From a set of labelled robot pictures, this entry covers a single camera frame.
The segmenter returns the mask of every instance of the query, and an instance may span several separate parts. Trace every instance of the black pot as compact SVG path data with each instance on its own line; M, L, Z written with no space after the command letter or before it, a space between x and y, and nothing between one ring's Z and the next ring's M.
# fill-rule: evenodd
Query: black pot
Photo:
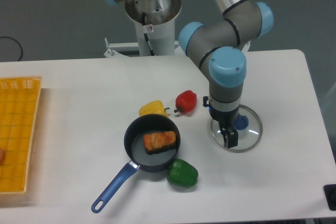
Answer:
M158 154L149 155L145 151L142 137L153 132L174 131L176 145L173 149ZM160 172L171 166L176 159L181 144L180 132L169 118L148 114L134 120L127 128L124 137L124 147L130 161L120 170L117 176L92 204L91 210L99 213L117 192L120 186L140 168L146 172Z

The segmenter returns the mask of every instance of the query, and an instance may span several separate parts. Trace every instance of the cooked fish fillet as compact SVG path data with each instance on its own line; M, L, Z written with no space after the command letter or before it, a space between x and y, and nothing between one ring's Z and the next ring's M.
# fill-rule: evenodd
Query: cooked fish fillet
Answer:
M143 144L148 154L160 153L175 147L176 135L173 131L155 132L143 136Z

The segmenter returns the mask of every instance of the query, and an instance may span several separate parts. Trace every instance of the blue pan handle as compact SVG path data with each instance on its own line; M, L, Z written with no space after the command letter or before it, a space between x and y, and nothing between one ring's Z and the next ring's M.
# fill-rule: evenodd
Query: blue pan handle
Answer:
M104 206L109 202L113 195L118 191L121 185L134 173L137 172L140 165L135 164L133 161L129 161L125 166L120 170L112 182L107 186L107 188L101 193L98 199L92 204L91 210L94 213L99 213Z

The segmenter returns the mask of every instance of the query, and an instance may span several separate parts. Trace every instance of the yellow crate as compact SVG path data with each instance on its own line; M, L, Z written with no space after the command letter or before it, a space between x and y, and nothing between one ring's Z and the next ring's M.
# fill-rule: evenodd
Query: yellow crate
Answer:
M24 193L29 171L40 76L0 78L0 194Z

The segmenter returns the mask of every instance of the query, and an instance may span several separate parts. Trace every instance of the red bell pepper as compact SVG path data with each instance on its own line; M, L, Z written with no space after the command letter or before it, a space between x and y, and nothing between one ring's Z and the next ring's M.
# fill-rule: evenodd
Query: red bell pepper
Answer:
M184 91L176 98L175 106L177 109L174 110L174 112L175 113L178 111L180 111L181 113L191 112L196 107L196 103L197 103L196 94L191 90Z

